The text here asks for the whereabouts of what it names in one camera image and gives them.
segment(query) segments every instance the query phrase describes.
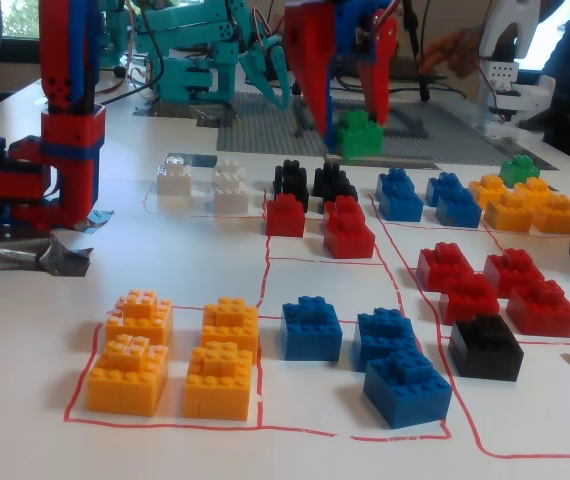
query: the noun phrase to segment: cable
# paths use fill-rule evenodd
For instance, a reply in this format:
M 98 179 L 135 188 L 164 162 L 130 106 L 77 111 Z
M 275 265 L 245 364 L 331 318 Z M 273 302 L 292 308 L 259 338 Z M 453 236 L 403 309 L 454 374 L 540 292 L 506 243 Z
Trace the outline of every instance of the cable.
M 132 65 L 132 53 L 134 53 L 134 9 L 132 8 L 132 3 L 130 0 L 125 0 L 127 4 L 127 9 L 129 10 L 129 25 L 132 29 L 129 36 L 129 44 L 127 45 L 127 64 L 125 65 L 125 72 L 129 72 L 129 68 Z M 99 90 L 96 92 L 97 95 L 103 95 L 106 93 L 112 93 L 121 88 L 123 83 L 127 80 L 127 74 L 121 77 L 121 81 L 118 82 L 116 85 L 108 88 L 104 88 L 103 90 Z
M 274 0 L 269 4 L 269 10 L 267 11 L 267 23 L 269 24 L 270 18 L 272 18 L 272 7 L 274 6 Z
M 104 101 L 102 103 L 102 105 L 109 105 L 110 103 L 118 102 L 119 100 L 122 100 L 123 98 L 134 95 L 135 93 L 141 92 L 147 88 L 152 88 L 154 85 L 156 85 L 158 83 L 158 81 L 163 77 L 163 74 L 165 73 L 165 59 L 163 58 L 163 52 L 161 51 L 161 47 L 158 45 L 158 42 L 156 41 L 156 35 L 154 34 L 154 31 L 152 30 L 152 27 L 149 24 L 149 20 L 147 18 L 147 13 L 145 12 L 145 8 L 141 8 L 141 15 L 143 17 L 143 22 L 145 23 L 145 28 L 147 28 L 147 31 L 149 32 L 149 37 L 152 40 L 152 44 L 154 45 L 154 50 L 156 51 L 156 55 L 158 55 L 158 58 L 159 58 L 159 61 L 161 64 L 160 71 L 158 72 L 158 75 L 156 77 L 154 77 L 152 80 L 147 82 L 145 85 L 142 85 L 141 87 L 135 88 L 134 90 L 131 90 L 131 91 L 124 93 L 122 95 L 119 95 L 117 97 L 110 98 L 109 100 Z

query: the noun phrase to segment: gray baseplate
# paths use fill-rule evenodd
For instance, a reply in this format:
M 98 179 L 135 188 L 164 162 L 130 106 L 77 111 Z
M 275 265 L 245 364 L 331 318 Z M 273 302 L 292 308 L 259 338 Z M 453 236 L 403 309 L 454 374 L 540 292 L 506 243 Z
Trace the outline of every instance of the gray baseplate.
M 218 129 L 217 149 L 223 152 L 270 153 L 288 156 L 321 157 L 327 147 L 316 130 L 308 128 L 313 120 L 307 108 L 295 108 L 300 99 L 290 102 L 282 111 L 260 94 L 236 93 L 232 106 L 238 118 L 230 126 Z M 358 100 L 338 100 L 334 102 L 335 115 L 342 110 L 364 108 Z M 390 115 L 383 141 L 383 156 L 403 159 L 425 159 L 437 163 L 463 165 L 500 166 L 508 156 L 497 150 L 482 134 L 434 102 L 396 103 L 392 107 L 401 115 Z M 403 135 L 408 130 L 406 119 L 423 123 L 427 138 L 421 135 Z M 539 168 L 553 169 L 539 160 Z

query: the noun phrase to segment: red drawn grid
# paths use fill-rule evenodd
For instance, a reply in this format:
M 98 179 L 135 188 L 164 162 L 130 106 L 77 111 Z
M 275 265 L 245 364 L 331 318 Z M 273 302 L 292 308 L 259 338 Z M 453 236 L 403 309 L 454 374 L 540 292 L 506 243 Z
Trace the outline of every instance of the red drawn grid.
M 542 458 L 563 458 L 563 459 L 570 459 L 570 454 L 563 454 L 563 453 L 538 453 L 538 454 L 498 454 L 498 453 L 494 453 L 494 452 L 490 452 L 489 450 L 487 450 L 485 448 L 485 446 L 483 445 L 482 439 L 480 437 L 480 434 L 478 433 L 478 429 L 476 428 L 476 424 L 474 423 L 474 419 L 472 418 L 471 413 L 469 412 L 469 409 L 467 408 L 467 405 L 465 404 L 465 401 L 463 400 L 458 387 L 456 386 L 456 381 L 454 379 L 454 375 L 452 373 L 452 369 L 449 365 L 449 362 L 447 360 L 447 356 L 445 355 L 445 351 L 444 351 L 444 347 L 443 347 L 443 339 L 445 338 L 445 336 L 442 335 L 441 332 L 441 321 L 440 321 L 440 316 L 438 314 L 437 309 L 434 307 L 433 303 L 430 302 L 430 300 L 427 298 L 427 296 L 425 295 L 425 292 L 423 291 L 420 282 L 418 281 L 416 275 L 414 274 L 413 269 L 409 266 L 409 264 L 407 263 L 407 261 L 405 260 L 405 257 L 403 257 L 403 254 L 401 253 L 401 251 L 398 249 L 398 246 L 396 245 L 396 242 L 394 241 L 394 239 L 392 238 L 392 236 L 389 233 L 389 230 L 387 229 L 387 226 L 385 224 L 385 222 L 382 221 L 378 209 L 376 208 L 376 204 L 374 203 L 374 199 L 372 198 L 371 195 L 369 195 L 370 198 L 370 202 L 372 204 L 372 207 L 374 208 L 374 212 L 376 214 L 376 218 L 378 219 L 379 223 L 381 224 L 381 226 L 383 227 L 383 230 L 385 231 L 385 234 L 387 235 L 387 238 L 389 240 L 389 242 L 391 243 L 392 247 L 394 248 L 394 250 L 396 251 L 396 254 L 398 255 L 399 259 L 401 260 L 401 262 L 403 263 L 403 265 L 405 266 L 405 268 L 407 269 L 407 272 L 409 273 L 409 275 L 412 277 L 412 280 L 414 281 L 414 283 L 416 284 L 416 288 L 418 289 L 419 293 L 421 294 L 421 296 L 423 297 L 423 299 L 425 300 L 425 302 L 427 302 L 427 305 L 429 306 L 429 308 L 432 310 L 432 313 L 434 314 L 435 320 L 436 320 L 436 330 L 437 330 L 437 341 L 438 341 L 438 351 L 439 354 L 441 356 L 441 359 L 443 361 L 443 365 L 445 367 L 445 370 L 447 371 L 447 375 L 449 377 L 449 381 L 450 384 L 452 386 L 452 390 L 454 391 L 454 395 L 456 396 L 459 404 L 461 405 L 461 408 L 463 409 L 463 412 L 465 413 L 465 416 L 467 418 L 467 421 L 469 423 L 470 428 L 472 429 L 472 434 L 474 435 L 474 440 L 476 442 L 476 446 L 478 447 L 478 449 L 484 453 L 485 455 L 492 457 L 492 458 L 497 458 L 500 460 L 515 460 L 515 459 L 542 459 Z M 498 240 L 496 239 L 496 236 L 492 233 L 492 231 L 487 228 L 487 226 L 485 226 L 485 232 L 490 235 L 492 237 L 492 239 L 494 240 L 494 242 L 496 243 L 496 246 L 503 251 L 503 248 L 501 247 L 500 243 L 498 242 Z M 545 342 L 534 342 L 535 344 L 542 344 L 544 345 Z
M 143 207 L 145 209 L 146 212 L 148 213 L 153 213 L 153 212 L 149 212 L 147 210 L 147 206 L 146 206 L 146 201 L 147 198 L 153 188 L 153 183 L 150 186 L 145 199 L 143 200 Z M 262 217 L 255 217 L 255 218 L 262 218 L 263 220 L 265 219 L 265 206 L 266 206 L 266 202 L 267 202 L 267 191 L 264 190 L 263 193 L 263 216 Z M 232 218 L 252 218 L 252 217 L 229 217 L 229 216 L 224 216 L 224 217 L 219 217 L 221 219 L 232 219 Z M 292 261 L 310 261 L 310 262 L 317 262 L 317 263 L 336 263 L 336 264 L 347 264 L 347 265 L 360 265 L 360 266 L 382 266 L 385 271 L 387 272 L 392 285 L 394 287 L 394 290 L 396 292 L 396 296 L 397 296 L 397 300 L 398 300 L 398 304 L 399 304 L 399 309 L 401 311 L 401 313 L 403 315 L 405 315 L 405 308 L 403 306 L 403 298 L 401 296 L 401 291 L 400 288 L 396 282 L 396 279 L 394 278 L 394 275 L 392 274 L 392 272 L 390 271 L 387 263 L 385 262 L 385 260 L 383 259 L 380 250 L 378 248 L 377 245 L 375 245 L 375 251 L 376 251 L 376 255 L 378 256 L 378 259 L 380 261 L 380 263 L 365 263 L 365 262 L 347 262 L 347 261 L 330 261 L 330 260 L 305 260 L 305 259 L 298 259 L 298 258 L 284 258 L 284 257 L 270 257 L 270 241 L 271 241 L 271 236 L 266 238 L 265 241 L 265 272 L 263 274 L 263 279 L 262 279 L 262 283 L 261 283 L 261 291 L 260 291 L 260 296 L 258 299 L 258 302 L 256 304 L 257 308 L 260 307 L 263 303 L 263 300 L 265 298 L 265 289 L 267 286 L 267 279 L 269 276 L 269 272 L 270 272 L 270 267 L 271 267 L 271 260 L 292 260 Z M 202 311 L 203 307 L 193 307 L 193 306 L 174 306 L 175 309 L 179 309 L 179 310 L 196 310 L 196 311 Z M 260 319 L 271 319 L 271 320 L 280 320 L 281 317 L 280 316 L 270 316 L 270 315 L 259 315 Z M 351 324 L 355 324 L 357 323 L 354 320 L 339 320 L 339 322 L 341 323 L 351 323 Z M 94 336 L 93 336 L 93 341 L 92 341 L 92 353 L 87 361 L 87 364 L 85 365 L 85 368 L 83 369 L 83 371 L 81 372 L 81 374 L 79 375 L 78 378 L 78 382 L 76 385 L 76 389 L 72 395 L 72 398 L 69 402 L 69 404 L 67 405 L 67 408 L 65 409 L 65 413 L 64 413 L 64 417 L 63 420 L 65 422 L 69 422 L 69 423 L 84 423 L 84 424 L 90 424 L 90 425 L 96 425 L 96 426 L 102 426 L 102 427 L 111 427 L 111 428 L 124 428 L 124 429 L 150 429 L 150 428 L 176 428 L 176 429 L 192 429 L 192 430 L 212 430 L 212 431 L 258 431 L 258 430 L 277 430 L 277 431 L 285 431 L 285 432 L 298 432 L 298 433 L 306 433 L 306 434 L 311 434 L 311 435 L 320 435 L 320 436 L 325 436 L 325 437 L 335 437 L 336 434 L 334 433 L 330 433 L 330 432 L 324 432 L 324 431 L 319 431 L 319 430 L 313 430 L 313 429 L 308 429 L 308 428 L 299 428 L 299 427 L 285 427 L 285 426 L 278 426 L 278 425 L 265 425 L 263 423 L 263 410 L 264 410 L 264 400 L 261 398 L 258 401 L 258 408 L 257 408 L 257 419 L 256 419 L 256 425 L 255 426 L 247 426 L 247 427 L 243 427 L 243 426 L 233 426 L 233 427 L 218 427 L 218 426 L 210 426 L 210 425 L 194 425 L 194 424 L 179 424 L 179 423 L 151 423 L 151 424 L 128 424 L 128 423 L 114 423 L 114 422 L 104 422 L 104 421 L 99 421 L 99 420 L 92 420 L 92 419 L 84 419 L 84 418 L 72 418 L 71 417 L 71 412 L 76 404 L 76 402 L 78 401 L 78 397 L 80 395 L 80 392 L 82 390 L 82 386 L 83 386 L 83 382 L 85 380 L 85 377 L 87 376 L 87 373 L 89 372 L 94 359 L 96 357 L 96 354 L 98 352 L 98 339 L 99 339 L 99 333 L 101 331 L 102 328 L 102 323 L 98 323 L 96 328 L 94 329 Z M 418 338 L 416 338 L 416 342 L 418 344 L 419 349 L 422 351 L 422 346 L 418 340 Z M 259 397 L 262 397 L 263 394 L 263 366 L 262 366 L 262 352 L 259 346 L 259 350 L 258 350 L 258 356 L 257 356 L 257 362 L 256 362 L 256 368 L 257 368 L 257 385 L 256 385 L 256 393 L 257 395 L 259 395 Z M 398 442 L 398 441 L 415 441 L 415 440 L 450 440 L 452 438 L 451 432 L 449 431 L 449 429 L 447 428 L 447 425 L 445 423 L 445 420 L 442 420 L 440 422 L 440 428 L 443 431 L 443 433 L 441 435 L 414 435 L 414 436 L 397 436 L 397 437 L 361 437 L 361 436 L 350 436 L 350 438 L 352 438 L 355 441 L 360 441 L 360 442 L 376 442 L 376 443 L 383 443 L 383 442 Z

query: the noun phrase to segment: orange lego brick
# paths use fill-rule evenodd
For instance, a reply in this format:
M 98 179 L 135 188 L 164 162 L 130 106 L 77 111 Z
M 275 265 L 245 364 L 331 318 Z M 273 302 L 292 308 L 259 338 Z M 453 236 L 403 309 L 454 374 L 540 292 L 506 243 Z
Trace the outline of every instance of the orange lego brick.
M 243 307 L 242 321 L 238 322 L 235 317 L 235 325 L 225 325 L 229 317 L 226 316 L 228 310 L 224 310 L 225 315 L 223 325 L 220 324 L 220 302 L 216 305 L 206 305 L 203 312 L 203 328 L 201 330 L 201 346 L 209 342 L 232 342 L 238 345 L 239 350 L 249 350 L 252 352 L 252 363 L 256 363 L 258 357 L 258 309 L 256 307 Z
M 156 314 L 158 300 L 156 292 L 130 290 L 126 297 L 120 299 L 121 310 L 125 318 L 152 318 Z
M 150 346 L 147 338 L 118 335 L 90 372 L 88 408 L 153 416 L 167 382 L 168 368 L 168 347 Z
M 570 199 L 551 195 L 544 205 L 534 208 L 534 226 L 543 233 L 570 234 Z
M 514 194 L 522 197 L 525 208 L 533 209 L 536 205 L 543 205 L 552 195 L 549 185 L 542 178 L 531 177 L 526 183 L 517 183 Z
M 498 202 L 504 193 L 509 192 L 498 175 L 483 175 L 480 182 L 470 182 L 469 191 L 483 210 L 490 200 Z
M 483 217 L 496 230 L 529 232 L 532 226 L 532 211 L 525 208 L 522 197 L 505 193 L 500 201 L 490 200 Z
M 131 295 L 121 297 L 110 312 L 109 318 L 105 323 L 105 341 L 110 342 L 116 340 L 116 337 L 121 334 L 131 335 L 133 337 L 148 338 L 152 345 L 169 345 L 172 339 L 172 331 L 174 329 L 174 310 L 170 300 L 156 300 L 154 292 L 145 292 L 138 296 L 132 292 L 139 292 L 132 290 Z M 149 305 L 143 304 L 128 304 L 127 299 L 132 297 L 142 301 L 144 298 L 152 299 L 151 302 L 155 307 L 150 310 Z M 140 312 L 145 311 L 151 314 L 147 317 L 140 316 Z
M 183 415 L 247 421 L 251 377 L 252 352 L 238 351 L 231 342 L 195 348 L 185 381 Z

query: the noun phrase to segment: person's hand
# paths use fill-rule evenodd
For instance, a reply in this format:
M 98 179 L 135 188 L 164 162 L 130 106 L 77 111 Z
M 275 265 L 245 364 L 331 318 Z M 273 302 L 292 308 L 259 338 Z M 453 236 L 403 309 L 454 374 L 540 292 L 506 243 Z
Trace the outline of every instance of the person's hand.
M 425 58 L 420 53 L 416 57 L 419 73 L 426 75 L 434 67 L 447 61 L 447 66 L 457 77 L 467 77 L 478 69 L 480 63 L 478 49 L 482 37 L 483 29 L 477 27 L 466 28 L 437 38 L 425 49 Z

